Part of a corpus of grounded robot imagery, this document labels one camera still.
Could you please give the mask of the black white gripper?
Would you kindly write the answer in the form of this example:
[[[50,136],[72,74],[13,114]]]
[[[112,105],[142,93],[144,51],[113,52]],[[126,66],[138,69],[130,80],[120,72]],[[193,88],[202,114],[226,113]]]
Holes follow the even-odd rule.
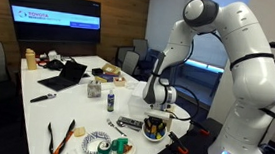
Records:
[[[144,113],[146,116],[162,119],[165,122],[168,122],[170,120],[170,114],[165,111],[150,109],[145,111]]]

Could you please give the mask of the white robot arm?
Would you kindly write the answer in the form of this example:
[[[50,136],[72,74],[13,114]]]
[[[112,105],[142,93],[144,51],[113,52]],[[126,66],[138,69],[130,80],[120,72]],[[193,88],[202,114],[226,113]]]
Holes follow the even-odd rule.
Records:
[[[221,7],[213,0],[188,1],[174,23],[143,89],[148,104],[176,101],[174,87],[160,81],[163,69],[183,62],[197,34],[219,33],[230,62],[234,104],[208,154],[263,154],[261,141],[275,118],[275,57],[258,19],[242,2]]]

